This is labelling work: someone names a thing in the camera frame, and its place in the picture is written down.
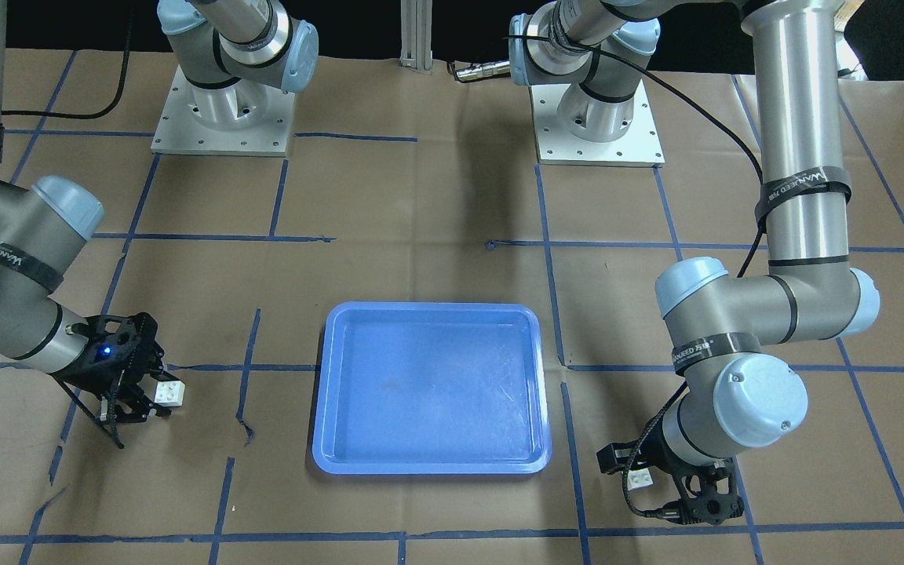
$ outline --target light blue joint cap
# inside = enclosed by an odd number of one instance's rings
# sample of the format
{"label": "light blue joint cap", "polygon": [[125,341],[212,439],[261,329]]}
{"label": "light blue joint cap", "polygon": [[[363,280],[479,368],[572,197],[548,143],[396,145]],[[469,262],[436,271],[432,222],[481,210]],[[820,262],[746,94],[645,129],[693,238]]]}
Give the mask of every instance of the light blue joint cap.
{"label": "light blue joint cap", "polygon": [[658,38],[661,37],[661,23],[658,18],[630,21],[614,31],[613,37],[635,53],[653,55],[658,47]]}
{"label": "light blue joint cap", "polygon": [[713,387],[713,408],[735,443],[765,447],[804,421],[807,389],[781,359],[750,353],[721,371]]}
{"label": "light blue joint cap", "polygon": [[[518,14],[512,18],[508,32],[511,35],[525,35],[525,14]],[[525,71],[525,41],[512,39],[508,44],[508,51],[508,57],[512,60],[512,80],[518,86],[529,86],[528,74]]]}
{"label": "light blue joint cap", "polygon": [[281,92],[301,93],[312,80],[319,57],[319,32],[316,26],[302,20],[295,27],[295,36],[288,47],[284,61],[284,75],[281,75]]}
{"label": "light blue joint cap", "polygon": [[679,261],[654,282],[654,293],[658,298],[658,308],[664,318],[677,305],[689,298],[690,294],[703,286],[727,275],[722,262],[713,257],[693,257]]}
{"label": "light blue joint cap", "polygon": [[155,13],[165,35],[180,35],[205,22],[201,12],[194,10],[187,0],[159,0]]}
{"label": "light blue joint cap", "polygon": [[629,8],[630,6],[643,4],[643,0],[602,0],[602,3],[616,6],[617,8]]}
{"label": "light blue joint cap", "polygon": [[48,175],[33,183],[30,190],[43,198],[86,241],[93,238],[97,225],[104,220],[104,205],[100,200],[71,180]]}
{"label": "light blue joint cap", "polygon": [[881,293],[878,293],[874,286],[874,279],[871,279],[871,275],[867,275],[858,268],[851,268],[850,272],[856,276],[857,285],[860,286],[860,304],[857,304],[857,314],[853,315],[850,325],[846,326],[846,329],[836,337],[851,336],[867,330],[874,325],[875,319],[878,319],[878,314],[881,312]]}

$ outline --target white mounting plate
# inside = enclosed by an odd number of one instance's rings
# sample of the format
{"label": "white mounting plate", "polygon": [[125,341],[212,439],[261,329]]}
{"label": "white mounting plate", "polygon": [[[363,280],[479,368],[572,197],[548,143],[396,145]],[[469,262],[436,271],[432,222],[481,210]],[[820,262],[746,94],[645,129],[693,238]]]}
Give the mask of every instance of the white mounting plate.
{"label": "white mounting plate", "polygon": [[270,107],[245,129],[211,129],[193,115],[191,85],[177,67],[166,106],[151,140],[153,153],[287,157],[295,116],[295,93],[272,89]]}
{"label": "white mounting plate", "polygon": [[609,143],[582,140],[564,128],[557,104],[570,85],[531,86],[532,122],[539,163],[546,165],[599,165],[653,167],[665,163],[661,140],[643,82],[634,93],[634,118],[627,133]]}

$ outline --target metal base plate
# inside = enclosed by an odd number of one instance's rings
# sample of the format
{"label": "metal base plate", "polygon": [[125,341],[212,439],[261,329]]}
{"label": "metal base plate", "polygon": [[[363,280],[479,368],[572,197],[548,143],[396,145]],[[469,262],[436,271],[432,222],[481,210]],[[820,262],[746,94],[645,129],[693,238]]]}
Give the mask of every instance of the metal base plate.
{"label": "metal base plate", "polygon": [[654,116],[641,82],[634,93],[634,118],[627,133],[610,143],[582,140],[564,128],[556,115],[557,104],[570,85],[531,86],[532,122],[535,125],[539,163],[546,165],[599,165],[653,167],[664,163],[664,151],[654,126]]}
{"label": "metal base plate", "polygon": [[244,155],[287,157],[295,116],[295,93],[268,93],[270,107],[261,120],[244,129],[211,129],[191,110],[191,85],[177,67],[166,106],[151,140],[153,153],[173,155]]}

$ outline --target blue plastic tray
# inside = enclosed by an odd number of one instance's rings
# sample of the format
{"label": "blue plastic tray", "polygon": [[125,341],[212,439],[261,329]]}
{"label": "blue plastic tray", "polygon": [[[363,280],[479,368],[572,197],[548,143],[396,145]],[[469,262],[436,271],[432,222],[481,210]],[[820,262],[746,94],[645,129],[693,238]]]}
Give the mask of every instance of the blue plastic tray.
{"label": "blue plastic tray", "polygon": [[312,434],[323,471],[532,473],[550,453],[529,308],[344,303],[330,312]]}

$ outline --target black background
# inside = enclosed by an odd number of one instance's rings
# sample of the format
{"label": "black background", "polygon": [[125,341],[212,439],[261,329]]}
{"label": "black background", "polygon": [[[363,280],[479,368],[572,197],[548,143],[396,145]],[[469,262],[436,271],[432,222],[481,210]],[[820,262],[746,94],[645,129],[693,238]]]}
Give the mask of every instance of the black background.
{"label": "black background", "polygon": [[[434,0],[432,51],[437,60],[505,60],[513,15],[545,0]],[[9,0],[10,47],[122,50],[133,13],[132,48],[169,51],[155,0]],[[319,29],[320,54],[340,58],[399,57],[399,0],[286,0],[291,15]],[[732,4],[684,4],[661,18],[649,68],[656,71],[751,74],[751,39]],[[904,0],[867,0],[851,18],[847,41],[872,80],[904,80]]]}

